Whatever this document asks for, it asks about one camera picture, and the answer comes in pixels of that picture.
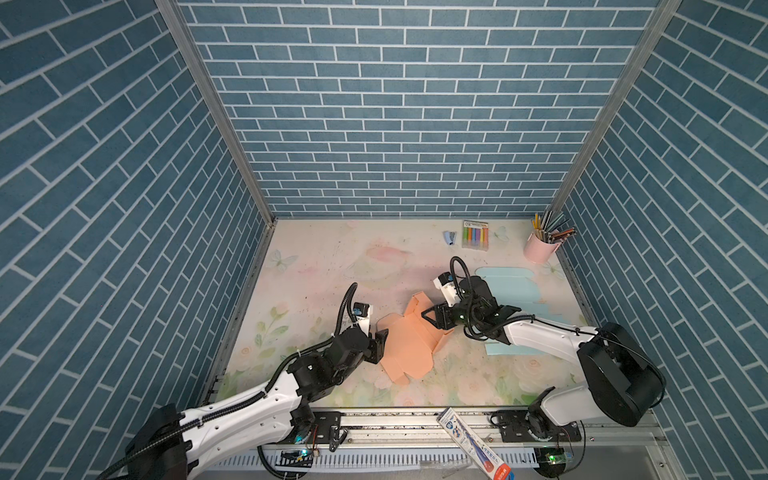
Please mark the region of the pink cardboard box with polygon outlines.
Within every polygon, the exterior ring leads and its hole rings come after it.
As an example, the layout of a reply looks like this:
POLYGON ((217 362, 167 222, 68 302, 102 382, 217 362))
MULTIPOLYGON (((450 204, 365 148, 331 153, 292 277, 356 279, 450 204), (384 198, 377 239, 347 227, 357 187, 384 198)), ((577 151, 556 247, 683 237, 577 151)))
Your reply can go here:
POLYGON ((433 306, 428 296, 419 292, 411 297, 402 315, 391 313, 377 322, 377 331, 388 331, 379 364, 394 384, 405 386, 426 376, 434 367, 434 354, 453 333, 453 329, 438 329, 422 317, 433 306))

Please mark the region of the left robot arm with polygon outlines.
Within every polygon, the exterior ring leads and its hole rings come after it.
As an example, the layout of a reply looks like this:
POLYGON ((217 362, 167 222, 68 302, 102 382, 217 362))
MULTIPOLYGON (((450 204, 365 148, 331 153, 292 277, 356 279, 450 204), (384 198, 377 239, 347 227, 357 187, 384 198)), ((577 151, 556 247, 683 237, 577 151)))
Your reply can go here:
POLYGON ((243 451, 302 441, 314 428, 310 405, 332 393, 362 362, 378 363, 388 336, 371 333, 370 307, 345 292, 330 338, 287 356, 259 386, 207 406, 155 410, 102 479, 194 479, 243 451))

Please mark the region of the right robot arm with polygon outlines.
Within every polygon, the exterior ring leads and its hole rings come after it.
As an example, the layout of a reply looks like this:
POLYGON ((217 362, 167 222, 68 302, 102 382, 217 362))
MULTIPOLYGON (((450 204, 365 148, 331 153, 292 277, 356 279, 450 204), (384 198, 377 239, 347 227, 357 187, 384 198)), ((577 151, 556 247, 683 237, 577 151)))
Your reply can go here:
POLYGON ((471 340, 534 349, 570 363, 581 374, 581 382, 547 387, 528 406, 523 423, 538 441, 599 417, 634 427, 665 397, 665 376, 616 323, 598 328, 567 325, 502 305, 487 282, 471 274, 458 256, 433 284, 444 300, 422 315, 432 326, 445 331, 462 327, 471 340))

